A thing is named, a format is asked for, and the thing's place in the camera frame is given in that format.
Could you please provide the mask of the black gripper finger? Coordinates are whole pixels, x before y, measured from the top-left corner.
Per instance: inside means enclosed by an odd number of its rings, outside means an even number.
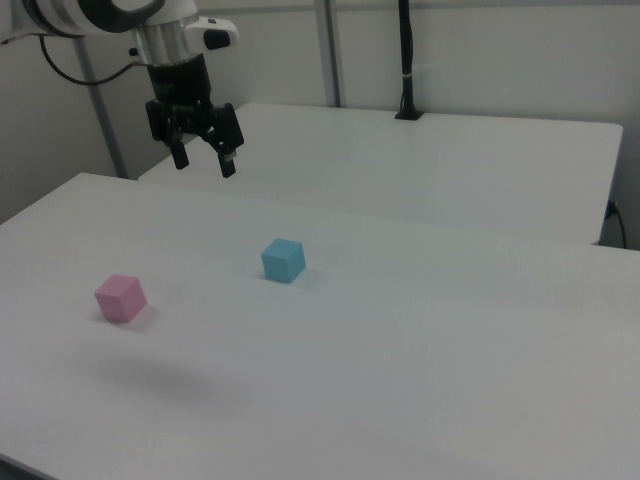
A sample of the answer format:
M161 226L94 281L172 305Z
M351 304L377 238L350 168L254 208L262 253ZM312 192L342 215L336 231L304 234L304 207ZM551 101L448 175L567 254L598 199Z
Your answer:
M203 139L216 151L223 178L236 173L234 159L244 144L244 136L234 106L225 103L213 107Z
M145 107L153 139L169 148L177 170L186 168L189 160L182 140L183 131L178 116L170 107L158 100L148 101Z

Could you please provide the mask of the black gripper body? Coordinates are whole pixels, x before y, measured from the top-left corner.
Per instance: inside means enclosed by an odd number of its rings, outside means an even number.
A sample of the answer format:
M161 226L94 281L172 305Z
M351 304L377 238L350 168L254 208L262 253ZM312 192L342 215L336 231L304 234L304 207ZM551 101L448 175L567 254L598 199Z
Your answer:
M146 103L152 134L212 130L211 84L203 54L186 62L147 67L155 97Z

